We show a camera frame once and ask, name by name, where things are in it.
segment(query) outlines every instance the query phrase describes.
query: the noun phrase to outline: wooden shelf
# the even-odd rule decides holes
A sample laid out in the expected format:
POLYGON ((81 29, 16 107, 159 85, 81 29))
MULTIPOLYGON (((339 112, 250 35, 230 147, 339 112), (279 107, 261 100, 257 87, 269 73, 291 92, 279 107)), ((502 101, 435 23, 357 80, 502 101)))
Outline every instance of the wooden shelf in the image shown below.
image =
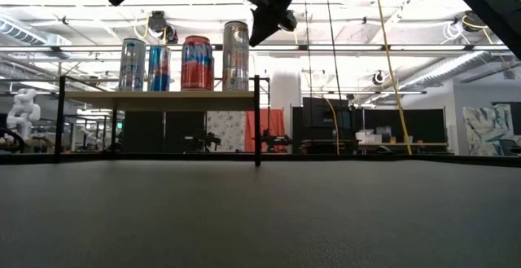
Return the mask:
POLYGON ((121 111, 250 111, 253 92, 66 92, 66 99, 121 111))

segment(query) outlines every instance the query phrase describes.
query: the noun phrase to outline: energy drink can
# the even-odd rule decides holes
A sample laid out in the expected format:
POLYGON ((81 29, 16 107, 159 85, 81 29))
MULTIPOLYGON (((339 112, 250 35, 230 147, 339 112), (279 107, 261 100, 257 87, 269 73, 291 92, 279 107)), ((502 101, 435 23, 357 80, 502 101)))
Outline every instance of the energy drink can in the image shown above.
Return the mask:
POLYGON ((186 38, 182 46, 181 90, 213 90, 212 53, 206 37, 186 38))
POLYGON ((121 49, 119 91, 143 91, 147 45, 137 39, 125 39, 121 49))
POLYGON ((225 24, 222 48, 222 90, 248 91, 249 36, 247 24, 225 24))
POLYGON ((148 59, 149 91, 170 91, 170 55, 170 49, 167 47, 150 47, 148 59))

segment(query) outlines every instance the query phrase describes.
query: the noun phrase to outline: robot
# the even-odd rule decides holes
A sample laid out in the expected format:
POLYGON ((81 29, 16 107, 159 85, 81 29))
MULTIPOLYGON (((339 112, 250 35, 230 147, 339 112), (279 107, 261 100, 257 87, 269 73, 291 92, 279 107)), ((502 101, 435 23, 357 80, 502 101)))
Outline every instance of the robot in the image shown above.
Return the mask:
POLYGON ((23 140, 31 139, 33 122, 40 120, 40 106, 34 103, 36 96, 35 89, 20 89, 13 108, 7 114, 7 128, 16 130, 20 125, 20 137, 23 140))

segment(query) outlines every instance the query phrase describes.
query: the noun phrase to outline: ceiling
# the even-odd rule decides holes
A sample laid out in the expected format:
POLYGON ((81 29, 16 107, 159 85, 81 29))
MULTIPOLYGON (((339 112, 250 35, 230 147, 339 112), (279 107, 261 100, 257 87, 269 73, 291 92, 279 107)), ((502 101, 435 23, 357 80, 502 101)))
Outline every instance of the ceiling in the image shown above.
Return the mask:
MULTIPOLYGON (((251 24, 251 5, 244 0, 127 0, 121 7, 108 6, 107 0, 0 0, 0 13, 7 14, 28 26, 45 33, 59 34, 72 45, 120 45, 122 39, 136 37, 145 32, 147 16, 152 11, 165 11, 170 24, 179 35, 180 42, 185 37, 198 34, 208 37, 212 43, 222 42, 222 28, 226 21, 244 20, 251 24), (66 18, 69 26, 63 24, 66 18)), ((397 19, 387 24, 388 42, 391 44, 432 44, 465 43, 463 37, 448 40, 444 29, 454 17, 460 16, 469 7, 462 0, 382 0, 384 20, 397 19)), ((379 24, 379 9, 375 0, 295 0, 291 5, 299 21, 294 33, 278 32, 263 44, 379 44, 383 43, 379 24)), ((470 42, 484 40, 482 33, 462 35, 470 42)), ((156 44, 158 39, 148 35, 145 41, 156 44)), ((4 42, 3 45, 19 43, 4 42)), ((180 55, 173 56, 173 68, 180 67, 180 55)), ((99 58, 117 59, 117 53, 100 54, 99 58)), ((250 69, 262 74, 273 69, 273 57, 282 57, 276 52, 252 53, 250 69)), ((334 75, 339 73, 340 86, 364 90, 372 86, 370 77, 382 70, 388 71, 385 56, 339 56, 327 55, 284 56, 296 60, 301 71, 308 71, 311 64, 313 73, 334 75)), ((410 76, 439 58, 425 56, 392 57, 396 74, 410 76)), ((35 65, 57 72, 57 63, 37 62, 35 65)), ((64 68, 72 68, 76 63, 63 63, 64 68)), ((219 77, 221 62, 216 64, 219 77)), ((76 75, 100 75, 116 77, 119 63, 116 61, 90 61, 78 64, 72 70, 76 75)), ((173 70, 173 79, 179 78, 178 70, 173 70)), ((303 89, 309 89, 303 81, 303 89)), ((320 89, 336 89, 336 82, 321 84, 320 89)))

